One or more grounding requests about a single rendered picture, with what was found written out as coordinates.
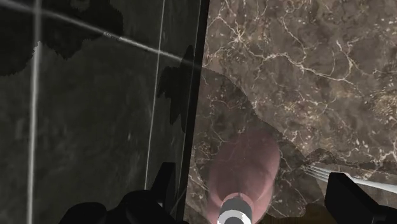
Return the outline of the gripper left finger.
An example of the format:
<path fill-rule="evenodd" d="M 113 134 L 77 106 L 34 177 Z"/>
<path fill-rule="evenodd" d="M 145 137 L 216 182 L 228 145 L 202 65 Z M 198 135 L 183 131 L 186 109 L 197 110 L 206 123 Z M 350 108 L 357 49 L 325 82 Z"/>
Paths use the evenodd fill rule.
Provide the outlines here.
<path fill-rule="evenodd" d="M 172 217 L 176 204 L 176 164 L 164 162 L 149 190 L 137 190 L 123 196 L 113 209 L 98 202 L 70 207 L 59 224 L 188 224 Z"/>

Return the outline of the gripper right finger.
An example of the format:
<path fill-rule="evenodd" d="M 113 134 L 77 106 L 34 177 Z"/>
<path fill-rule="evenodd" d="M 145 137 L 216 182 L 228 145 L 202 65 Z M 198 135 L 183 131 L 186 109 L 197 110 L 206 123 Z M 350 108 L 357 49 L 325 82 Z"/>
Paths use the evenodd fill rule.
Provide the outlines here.
<path fill-rule="evenodd" d="M 341 172 L 329 175 L 325 207 L 337 224 L 397 224 L 397 209 L 382 206 Z"/>

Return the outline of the silver fork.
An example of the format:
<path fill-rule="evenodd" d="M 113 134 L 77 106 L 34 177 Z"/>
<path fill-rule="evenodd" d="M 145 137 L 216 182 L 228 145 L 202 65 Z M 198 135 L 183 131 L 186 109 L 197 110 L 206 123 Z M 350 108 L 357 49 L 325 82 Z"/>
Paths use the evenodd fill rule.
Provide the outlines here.
<path fill-rule="evenodd" d="M 329 169 L 324 169 L 324 168 L 316 167 L 313 165 L 307 165 L 304 168 L 304 171 L 309 176 L 312 176 L 313 178 L 319 179 L 326 183 L 328 182 L 330 174 L 333 172 Z M 345 174 L 350 180 L 352 180 L 356 184 L 370 186 L 370 187 L 378 188 L 381 190 L 385 190 L 387 192 L 392 192 L 392 193 L 397 194 L 397 185 L 391 185 L 391 184 L 385 184 L 385 183 L 379 183 L 379 182 L 374 182 L 374 181 L 353 178 L 346 172 L 336 171 L 336 173 Z"/>

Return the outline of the pink glass bottle grey cap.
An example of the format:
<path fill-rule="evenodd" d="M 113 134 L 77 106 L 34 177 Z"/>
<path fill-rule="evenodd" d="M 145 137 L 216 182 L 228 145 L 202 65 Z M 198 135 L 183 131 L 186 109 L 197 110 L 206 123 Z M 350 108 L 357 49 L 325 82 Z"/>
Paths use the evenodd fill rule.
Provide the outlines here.
<path fill-rule="evenodd" d="M 224 143 L 209 169 L 209 223 L 257 224 L 272 200 L 280 159 L 276 140 L 264 129 L 247 130 Z"/>

